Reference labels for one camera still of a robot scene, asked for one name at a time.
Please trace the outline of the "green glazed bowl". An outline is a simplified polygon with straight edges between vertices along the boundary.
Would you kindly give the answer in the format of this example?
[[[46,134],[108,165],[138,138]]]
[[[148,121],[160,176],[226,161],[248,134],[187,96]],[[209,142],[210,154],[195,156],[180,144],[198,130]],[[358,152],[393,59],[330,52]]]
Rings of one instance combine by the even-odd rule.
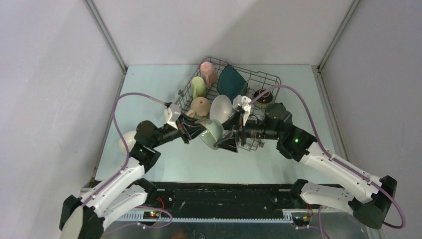
[[[200,133],[199,137],[203,143],[213,150],[217,150],[215,145],[218,141],[223,138],[223,126],[217,119],[205,119],[200,120],[199,124],[205,129]]]

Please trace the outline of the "tan ceramic mug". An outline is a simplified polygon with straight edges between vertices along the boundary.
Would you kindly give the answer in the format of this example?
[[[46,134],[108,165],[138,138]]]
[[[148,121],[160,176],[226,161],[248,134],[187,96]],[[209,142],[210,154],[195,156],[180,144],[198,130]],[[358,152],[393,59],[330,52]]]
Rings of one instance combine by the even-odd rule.
[[[211,110],[211,102],[205,97],[197,97],[192,100],[190,110],[186,113],[189,117],[207,117]]]

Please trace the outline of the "white ceramic plate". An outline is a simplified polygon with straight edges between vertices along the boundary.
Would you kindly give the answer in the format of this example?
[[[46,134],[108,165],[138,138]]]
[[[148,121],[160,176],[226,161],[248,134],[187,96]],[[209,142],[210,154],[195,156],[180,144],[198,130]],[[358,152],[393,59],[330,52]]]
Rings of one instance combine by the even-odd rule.
[[[232,102],[226,95],[217,96],[211,104],[209,117],[220,123],[226,122],[232,115]]]

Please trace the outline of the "light green ceramic mug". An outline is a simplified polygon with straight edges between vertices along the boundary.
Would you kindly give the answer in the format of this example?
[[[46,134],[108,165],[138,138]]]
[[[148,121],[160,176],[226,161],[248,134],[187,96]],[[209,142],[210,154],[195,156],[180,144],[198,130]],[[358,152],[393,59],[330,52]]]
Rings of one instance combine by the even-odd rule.
[[[202,77],[193,77],[190,81],[193,99],[207,95],[207,84]]]

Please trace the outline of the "brown patterned bowl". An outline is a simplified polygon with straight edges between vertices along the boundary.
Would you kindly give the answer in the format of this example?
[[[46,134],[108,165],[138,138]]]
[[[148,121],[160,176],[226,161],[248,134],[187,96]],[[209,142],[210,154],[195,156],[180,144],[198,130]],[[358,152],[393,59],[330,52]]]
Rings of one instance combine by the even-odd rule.
[[[261,109],[265,109],[269,105],[271,105],[275,100],[275,97],[273,96],[271,91],[266,92],[263,96],[261,96],[259,99],[257,99],[253,104]]]

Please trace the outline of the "teal square plate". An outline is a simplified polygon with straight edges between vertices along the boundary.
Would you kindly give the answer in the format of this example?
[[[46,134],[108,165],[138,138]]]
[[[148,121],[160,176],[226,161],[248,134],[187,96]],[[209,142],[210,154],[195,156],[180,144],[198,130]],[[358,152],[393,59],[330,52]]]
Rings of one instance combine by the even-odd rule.
[[[218,78],[216,88],[220,95],[226,95],[233,103],[237,95],[246,95],[248,83],[233,66],[227,65]]]

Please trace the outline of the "pink ceramic mug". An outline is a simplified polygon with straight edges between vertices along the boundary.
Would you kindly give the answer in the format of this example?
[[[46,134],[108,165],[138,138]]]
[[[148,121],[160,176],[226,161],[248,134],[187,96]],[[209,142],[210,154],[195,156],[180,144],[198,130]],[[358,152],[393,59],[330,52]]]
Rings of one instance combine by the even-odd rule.
[[[208,87],[211,87],[215,82],[218,81],[217,71],[211,62],[203,62],[200,65],[200,72]]]

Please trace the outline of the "small white bowl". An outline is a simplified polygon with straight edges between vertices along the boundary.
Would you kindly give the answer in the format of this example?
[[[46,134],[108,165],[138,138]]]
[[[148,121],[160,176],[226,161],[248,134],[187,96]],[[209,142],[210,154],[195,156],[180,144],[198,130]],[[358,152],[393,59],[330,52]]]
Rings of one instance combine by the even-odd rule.
[[[136,143],[136,140],[134,139],[135,135],[136,135],[136,131],[129,131],[123,135],[123,139],[120,139],[118,142],[118,148],[120,152],[122,152],[125,155],[127,154],[126,147],[124,146],[125,143],[127,145],[129,152],[133,149]]]

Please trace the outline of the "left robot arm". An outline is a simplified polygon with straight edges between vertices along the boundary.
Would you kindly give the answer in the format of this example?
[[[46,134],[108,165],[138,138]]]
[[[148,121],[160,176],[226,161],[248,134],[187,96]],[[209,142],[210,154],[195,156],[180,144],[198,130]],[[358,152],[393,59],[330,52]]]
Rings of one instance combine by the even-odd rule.
[[[59,223],[61,238],[99,239],[126,212],[137,206],[154,206],[157,193],[154,184],[144,175],[161,155],[155,148],[178,138],[189,142],[203,135],[212,123],[210,119],[193,119],[185,115],[162,127],[149,120],[139,123],[133,146],[122,139],[126,160],[114,174],[85,194],[71,195],[64,201]]]

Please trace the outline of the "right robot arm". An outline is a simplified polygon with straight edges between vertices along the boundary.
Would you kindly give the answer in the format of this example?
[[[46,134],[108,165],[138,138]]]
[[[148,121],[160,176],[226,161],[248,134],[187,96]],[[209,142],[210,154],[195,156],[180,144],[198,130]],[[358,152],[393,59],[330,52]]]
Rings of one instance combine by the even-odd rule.
[[[248,138],[276,140],[276,149],[286,158],[307,165],[333,178],[340,188],[298,179],[290,189],[289,200],[295,208],[319,204],[351,214],[372,229],[387,225],[385,218],[393,205],[397,181],[387,175],[378,177],[354,166],[326,149],[316,134],[293,125],[293,116],[282,103],[265,109],[263,121],[248,120],[248,111],[237,106],[222,121],[229,135],[217,146],[236,147]]]

